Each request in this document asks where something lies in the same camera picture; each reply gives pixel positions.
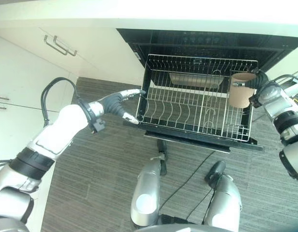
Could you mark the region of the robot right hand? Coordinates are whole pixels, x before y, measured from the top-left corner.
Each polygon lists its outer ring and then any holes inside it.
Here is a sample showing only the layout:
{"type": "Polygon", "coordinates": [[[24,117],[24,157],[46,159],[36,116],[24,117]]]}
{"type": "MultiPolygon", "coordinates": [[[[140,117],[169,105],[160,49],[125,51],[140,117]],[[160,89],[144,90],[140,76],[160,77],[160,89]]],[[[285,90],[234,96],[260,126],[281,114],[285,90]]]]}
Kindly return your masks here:
{"type": "Polygon", "coordinates": [[[279,92],[282,87],[260,69],[252,72],[239,72],[231,76],[229,104],[236,108],[253,106],[259,108],[265,104],[264,96],[269,91],[279,92]]]}

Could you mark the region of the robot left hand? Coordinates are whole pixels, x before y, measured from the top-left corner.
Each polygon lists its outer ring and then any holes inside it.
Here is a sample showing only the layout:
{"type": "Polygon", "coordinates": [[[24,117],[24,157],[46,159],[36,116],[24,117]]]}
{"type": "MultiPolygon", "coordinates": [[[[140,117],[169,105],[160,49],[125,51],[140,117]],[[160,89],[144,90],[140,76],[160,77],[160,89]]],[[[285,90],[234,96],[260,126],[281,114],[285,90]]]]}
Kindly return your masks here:
{"type": "Polygon", "coordinates": [[[90,102],[89,106],[96,117],[100,117],[104,114],[113,114],[123,118],[129,123],[138,125],[139,121],[123,108],[121,102],[127,101],[136,95],[141,96],[145,94],[146,92],[141,89],[123,90],[107,95],[97,101],[90,102]]]}

